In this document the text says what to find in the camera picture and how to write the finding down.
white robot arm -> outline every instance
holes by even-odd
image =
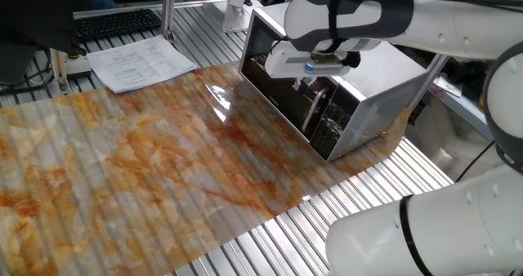
[[[357,66],[347,55],[362,51],[364,56],[364,50],[382,40],[497,60],[485,83],[485,116],[498,155],[507,165],[338,220],[327,237],[332,276],[447,276],[523,269],[522,6],[523,0],[289,4],[284,21],[288,40],[273,42],[266,61],[273,78],[345,74],[350,65]]]
[[[289,40],[275,42],[272,57],[267,59],[271,77],[285,78],[291,73],[295,77],[343,75],[348,71],[342,63],[346,52],[372,49],[378,40],[450,56],[493,60],[518,43],[523,32],[523,14],[505,7],[453,0],[339,0],[332,16],[332,2],[291,1],[284,21]],[[333,47],[333,21],[343,41],[334,51],[324,52]],[[292,58],[303,57],[303,52],[314,59],[307,65],[286,64],[296,62]]]

keyboard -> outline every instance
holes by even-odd
[[[161,20],[149,9],[93,16],[74,21],[79,41],[141,31],[158,27],[160,24]]]

marble-patterned sheet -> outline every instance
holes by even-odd
[[[12,275],[163,275],[386,158],[408,112],[324,162],[236,72],[0,109]]]

metal slat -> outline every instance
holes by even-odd
[[[257,275],[276,275],[274,264],[268,260],[268,255],[260,249],[251,232],[242,234],[235,240],[244,251],[245,256],[253,263]]]
[[[220,59],[222,63],[225,64],[238,59],[216,33],[202,22],[201,19],[195,20],[185,9],[179,9],[178,13],[193,30],[197,30],[196,32],[200,38],[205,41],[207,47],[213,51],[214,55]]]
[[[202,7],[188,7],[185,11],[187,11],[196,22],[199,22],[201,26],[211,29],[214,34],[220,38],[220,41],[222,41],[236,55],[236,59],[239,59],[242,56],[243,48],[239,48],[225,33],[223,33],[220,26],[211,21],[213,18],[209,17],[208,14],[203,11]]]

